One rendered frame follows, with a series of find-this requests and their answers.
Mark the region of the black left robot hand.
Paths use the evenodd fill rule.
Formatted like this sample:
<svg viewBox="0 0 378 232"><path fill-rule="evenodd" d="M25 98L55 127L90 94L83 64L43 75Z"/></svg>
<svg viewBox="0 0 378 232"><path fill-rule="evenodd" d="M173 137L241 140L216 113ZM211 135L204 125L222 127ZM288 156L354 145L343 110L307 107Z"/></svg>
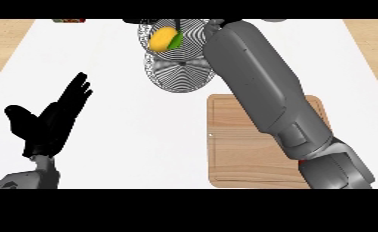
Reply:
<svg viewBox="0 0 378 232"><path fill-rule="evenodd" d="M58 101L47 105L38 116L19 105L5 108L10 131L25 140L24 157L53 157L61 152L77 116L93 93L89 87L87 75L80 72Z"/></svg>

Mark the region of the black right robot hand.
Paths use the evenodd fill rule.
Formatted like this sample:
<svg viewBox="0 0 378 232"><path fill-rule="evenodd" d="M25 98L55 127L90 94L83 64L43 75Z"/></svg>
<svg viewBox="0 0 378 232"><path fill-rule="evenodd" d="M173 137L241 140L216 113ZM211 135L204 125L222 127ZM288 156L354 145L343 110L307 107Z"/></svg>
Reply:
<svg viewBox="0 0 378 232"><path fill-rule="evenodd" d="M161 19L123 19L123 21L129 24L139 25L154 25ZM220 27L225 27L226 24L241 21L242 19L222 19ZM182 23L180 19L174 19L174 28L180 31Z"/></svg>

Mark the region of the yellow lemon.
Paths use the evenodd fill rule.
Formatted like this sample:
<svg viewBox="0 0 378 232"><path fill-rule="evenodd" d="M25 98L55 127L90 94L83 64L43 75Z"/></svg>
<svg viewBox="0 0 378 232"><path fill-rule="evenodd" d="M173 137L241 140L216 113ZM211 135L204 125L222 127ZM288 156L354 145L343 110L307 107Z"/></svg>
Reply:
<svg viewBox="0 0 378 232"><path fill-rule="evenodd" d="M177 30L173 27L160 28L151 36L149 49L155 52L165 51L176 35Z"/></svg>

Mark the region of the wooden cutting board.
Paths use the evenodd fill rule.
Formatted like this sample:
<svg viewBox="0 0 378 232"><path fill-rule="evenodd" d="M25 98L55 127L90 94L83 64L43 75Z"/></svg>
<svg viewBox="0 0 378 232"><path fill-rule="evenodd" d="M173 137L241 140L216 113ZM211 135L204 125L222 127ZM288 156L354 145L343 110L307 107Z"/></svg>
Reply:
<svg viewBox="0 0 378 232"><path fill-rule="evenodd" d="M219 188L307 189L269 134L258 132L232 94L207 99L208 180Z"/></svg>

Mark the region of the green fruit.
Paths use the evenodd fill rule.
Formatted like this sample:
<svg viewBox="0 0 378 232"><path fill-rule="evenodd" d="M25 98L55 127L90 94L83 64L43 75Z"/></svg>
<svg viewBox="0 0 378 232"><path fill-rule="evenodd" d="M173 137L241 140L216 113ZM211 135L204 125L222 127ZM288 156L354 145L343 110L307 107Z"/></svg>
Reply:
<svg viewBox="0 0 378 232"><path fill-rule="evenodd" d="M180 45L182 45L182 41L183 41L183 33L179 32L179 33L176 34L176 36L173 37L173 39L171 39L171 42L170 42L170 44L168 44L167 49L171 50L171 49L179 48Z"/></svg>

